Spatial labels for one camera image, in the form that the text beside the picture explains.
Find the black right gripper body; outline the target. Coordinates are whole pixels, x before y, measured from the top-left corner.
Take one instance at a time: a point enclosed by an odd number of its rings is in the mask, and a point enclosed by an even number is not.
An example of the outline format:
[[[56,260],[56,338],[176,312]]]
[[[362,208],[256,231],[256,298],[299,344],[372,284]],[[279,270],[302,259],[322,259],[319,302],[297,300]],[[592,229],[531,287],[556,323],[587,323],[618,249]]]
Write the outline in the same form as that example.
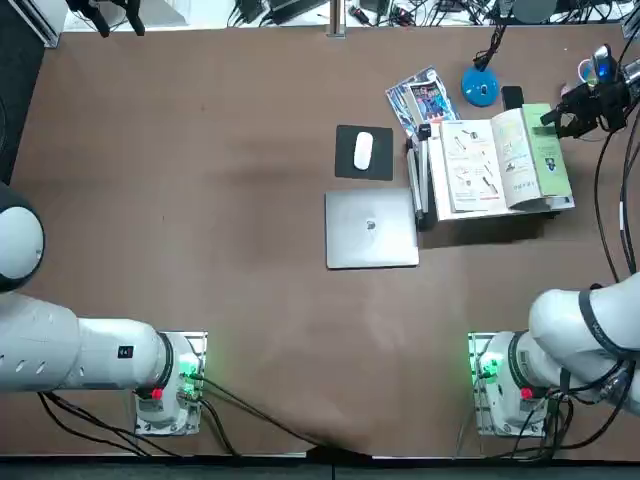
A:
[[[604,83],[582,87],[587,94],[583,123],[586,129],[622,129],[626,126],[628,87],[624,82]]]

